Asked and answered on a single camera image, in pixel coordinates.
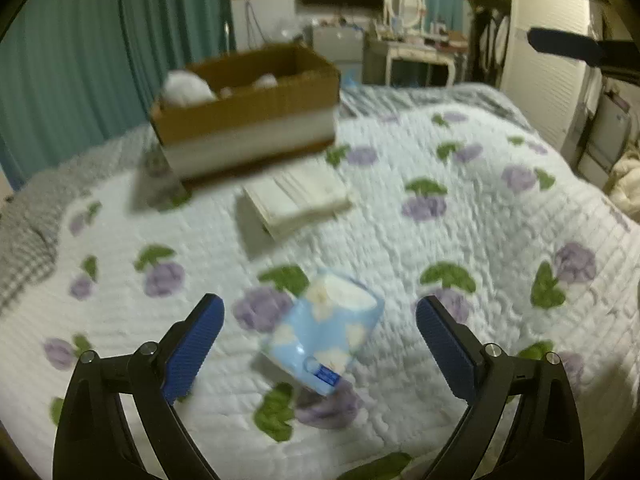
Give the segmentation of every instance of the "blue gripper pad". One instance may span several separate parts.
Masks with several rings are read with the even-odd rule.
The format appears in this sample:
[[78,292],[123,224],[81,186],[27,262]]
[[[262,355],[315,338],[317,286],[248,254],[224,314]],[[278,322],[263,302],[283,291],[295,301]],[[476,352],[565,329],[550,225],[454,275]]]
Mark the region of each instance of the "blue gripper pad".
[[418,302],[415,322],[451,392],[471,404],[476,398],[474,365],[428,298]]
[[225,319],[223,301],[212,296],[200,317],[183,336],[164,368],[162,395],[169,404],[185,396],[196,378]]

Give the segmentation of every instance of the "cardboard box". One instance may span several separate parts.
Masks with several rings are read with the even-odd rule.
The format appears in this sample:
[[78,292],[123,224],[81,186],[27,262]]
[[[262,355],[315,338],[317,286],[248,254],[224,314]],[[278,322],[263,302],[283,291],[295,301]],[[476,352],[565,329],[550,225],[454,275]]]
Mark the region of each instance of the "cardboard box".
[[[304,46],[268,46],[191,64],[186,70],[203,78],[216,95],[226,87],[233,94],[189,108],[153,105],[151,123],[179,178],[308,151],[335,139],[340,73]],[[267,73],[276,76],[278,85],[253,88]]]

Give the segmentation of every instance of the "green leaf print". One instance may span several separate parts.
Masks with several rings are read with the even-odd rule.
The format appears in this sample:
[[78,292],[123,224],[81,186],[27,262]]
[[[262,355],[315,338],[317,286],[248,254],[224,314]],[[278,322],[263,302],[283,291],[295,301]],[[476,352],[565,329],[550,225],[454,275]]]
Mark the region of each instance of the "green leaf print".
[[88,224],[92,224],[94,222],[95,216],[102,209],[102,204],[100,202],[93,202],[89,204],[89,207],[86,210],[86,221]]
[[293,386],[287,383],[277,384],[262,399],[262,404],[254,413],[254,423],[276,442],[284,442],[291,438],[293,428],[287,421],[294,418],[289,407],[293,397]]
[[438,146],[436,154],[438,155],[438,158],[440,160],[444,161],[449,158],[449,155],[451,155],[451,153],[455,153],[457,150],[459,150],[461,146],[462,144],[460,144],[459,142],[444,142],[443,144]]
[[540,191],[551,189],[553,184],[556,183],[556,178],[552,175],[549,175],[546,171],[540,170],[540,168],[536,168],[534,171],[536,172],[536,176],[538,177],[538,181],[540,183]]
[[521,146],[524,144],[524,137],[507,137],[507,140],[514,146]]
[[98,282],[98,259],[95,256],[87,256],[82,261],[80,268],[87,273],[92,282]]
[[338,166],[340,166],[340,162],[344,159],[350,149],[351,147],[348,144],[330,148],[326,152],[327,163],[331,164],[334,168],[337,168]]
[[273,282],[278,290],[288,290],[295,297],[302,294],[309,284],[308,277],[297,265],[269,269],[258,276],[258,281],[261,283]]
[[53,397],[53,399],[51,399],[51,404],[49,405],[49,416],[56,426],[60,422],[60,413],[62,413],[63,403],[64,399],[60,399],[60,397]]
[[193,192],[187,189],[181,189],[178,193],[175,193],[171,197],[167,197],[162,200],[157,206],[156,209],[160,212],[164,211],[172,211],[174,209],[178,209],[179,207],[189,203],[189,201],[193,197]]
[[171,247],[158,244],[148,245],[142,249],[133,266],[138,272],[142,272],[147,264],[155,266],[160,258],[171,258],[174,254],[175,251]]
[[192,391],[191,391],[191,390],[189,390],[189,391],[188,391],[187,393],[185,393],[183,396],[181,396],[181,397],[177,397],[177,399],[175,399],[175,400],[177,400],[178,402],[182,403],[182,402],[184,402],[185,400],[189,399],[192,395],[193,395]]
[[442,115],[440,114],[435,114],[432,118],[431,118],[431,122],[433,124],[437,124],[438,126],[446,126],[447,128],[449,127],[449,123],[447,123],[447,121],[445,121],[442,118]]
[[531,304],[539,308],[553,308],[564,303],[566,296],[556,287],[558,280],[554,278],[549,262],[542,262],[531,287]]
[[80,357],[87,350],[92,350],[94,348],[84,334],[74,334],[72,341],[76,346],[76,349],[74,350],[76,357]]
[[406,186],[404,186],[404,189],[407,191],[413,191],[421,196],[447,194],[446,187],[428,178],[418,178],[416,180],[412,180]]
[[536,359],[540,361],[548,352],[554,350],[554,342],[549,339],[538,341],[518,352],[518,357],[523,359]]
[[456,286],[460,290],[466,290],[470,294],[476,291],[476,282],[471,275],[462,267],[450,262],[438,262],[425,270],[420,276],[420,283],[438,282],[442,280],[444,288]]
[[411,462],[410,455],[395,451],[373,462],[342,473],[336,480],[392,480],[402,472],[409,462]]

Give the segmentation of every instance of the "desk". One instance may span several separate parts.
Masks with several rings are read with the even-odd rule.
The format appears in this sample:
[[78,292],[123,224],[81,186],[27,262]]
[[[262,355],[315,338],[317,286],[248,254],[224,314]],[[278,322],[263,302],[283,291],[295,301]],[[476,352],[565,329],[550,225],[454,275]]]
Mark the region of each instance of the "desk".
[[391,84],[391,65],[396,59],[418,63],[446,65],[449,67],[447,86],[452,86],[456,80],[456,54],[461,49],[451,47],[434,47],[399,41],[383,41],[370,38],[369,51],[374,56],[385,58],[385,85]]

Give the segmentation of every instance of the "floral bedspread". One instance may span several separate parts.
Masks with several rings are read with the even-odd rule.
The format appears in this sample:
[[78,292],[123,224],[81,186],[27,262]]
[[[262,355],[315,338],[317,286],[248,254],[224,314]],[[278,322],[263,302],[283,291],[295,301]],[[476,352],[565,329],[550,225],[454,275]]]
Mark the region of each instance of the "floral bedspread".
[[[341,122],[319,158],[356,192],[356,207],[278,243],[240,180],[193,194],[148,168],[104,181],[63,217],[52,275],[2,313],[2,423],[50,478],[76,357],[159,340],[214,292],[225,325],[176,409],[221,478],[420,478],[465,409],[415,328],[415,303],[431,293],[480,341],[561,356],[590,475],[637,402],[640,231],[511,119],[449,100]],[[328,397],[300,389],[258,353],[322,267],[386,301]],[[139,451],[161,476],[127,402]]]

